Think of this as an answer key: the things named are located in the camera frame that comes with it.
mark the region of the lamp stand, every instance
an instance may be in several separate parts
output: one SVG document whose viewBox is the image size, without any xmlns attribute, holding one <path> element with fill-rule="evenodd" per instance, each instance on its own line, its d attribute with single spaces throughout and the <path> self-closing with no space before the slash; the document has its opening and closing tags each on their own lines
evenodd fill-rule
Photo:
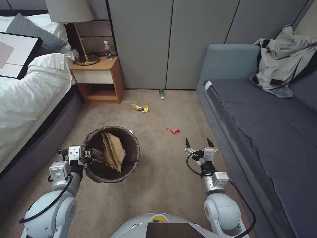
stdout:
<svg viewBox="0 0 317 238">
<path fill-rule="evenodd" d="M 83 39 L 79 33 L 78 30 L 78 26 L 77 23 L 74 23 L 78 38 L 79 38 L 79 42 L 82 46 L 83 52 L 84 52 L 84 56 L 78 56 L 75 58 L 75 63 L 78 65 L 91 65 L 91 64 L 95 64 L 98 63 L 100 61 L 100 57 L 99 56 L 95 56 L 95 55 L 87 55 L 84 45 L 83 45 Z"/>
</svg>

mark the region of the water bottle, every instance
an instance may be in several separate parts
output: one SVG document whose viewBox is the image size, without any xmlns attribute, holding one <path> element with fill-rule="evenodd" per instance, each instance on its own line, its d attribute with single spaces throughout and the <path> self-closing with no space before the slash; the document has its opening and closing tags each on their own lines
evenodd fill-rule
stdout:
<svg viewBox="0 0 317 238">
<path fill-rule="evenodd" d="M 164 99 L 164 90 L 163 89 L 160 89 L 159 90 L 159 94 L 161 96 L 161 99 L 163 100 Z"/>
<path fill-rule="evenodd" d="M 104 41 L 103 43 L 105 43 L 106 58 L 107 58 L 108 60 L 112 60 L 113 58 L 112 58 L 110 46 L 108 45 L 108 41 Z"/>
</svg>

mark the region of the gold lamp base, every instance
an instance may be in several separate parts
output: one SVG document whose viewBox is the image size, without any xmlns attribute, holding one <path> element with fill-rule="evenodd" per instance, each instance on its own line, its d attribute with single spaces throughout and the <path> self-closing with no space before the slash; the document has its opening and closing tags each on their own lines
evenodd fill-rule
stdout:
<svg viewBox="0 0 317 238">
<path fill-rule="evenodd" d="M 75 64 L 78 65 L 92 65 L 98 63 L 100 61 L 99 56 L 91 55 L 91 56 L 77 56 L 75 59 Z"/>
</svg>

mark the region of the wastebasket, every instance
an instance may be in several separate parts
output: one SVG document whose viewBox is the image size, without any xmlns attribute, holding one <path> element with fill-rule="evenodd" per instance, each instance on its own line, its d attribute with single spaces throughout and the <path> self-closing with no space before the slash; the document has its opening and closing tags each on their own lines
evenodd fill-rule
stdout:
<svg viewBox="0 0 317 238">
<path fill-rule="evenodd" d="M 120 139 L 125 150 L 125 158 L 121 164 L 121 172 L 108 167 L 104 163 L 93 162 L 86 168 L 86 175 L 95 182 L 114 183 L 121 182 L 128 177 L 139 163 L 140 147 L 137 138 L 127 129 L 119 126 L 107 126 L 88 134 L 83 150 L 98 149 L 103 151 L 102 133 L 108 132 Z"/>
</svg>

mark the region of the table lamp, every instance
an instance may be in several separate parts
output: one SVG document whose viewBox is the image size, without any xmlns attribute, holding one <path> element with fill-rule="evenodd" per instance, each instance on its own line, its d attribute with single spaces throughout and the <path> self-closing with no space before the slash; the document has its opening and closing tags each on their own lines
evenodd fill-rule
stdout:
<svg viewBox="0 0 317 238">
<path fill-rule="evenodd" d="M 87 55 L 83 39 L 80 36 L 77 22 L 93 20 L 92 13 L 86 0 L 46 0 L 47 9 L 52 22 L 74 23 L 84 56 L 78 56 L 75 63 L 79 65 L 91 65 L 98 63 L 100 57 Z"/>
</svg>

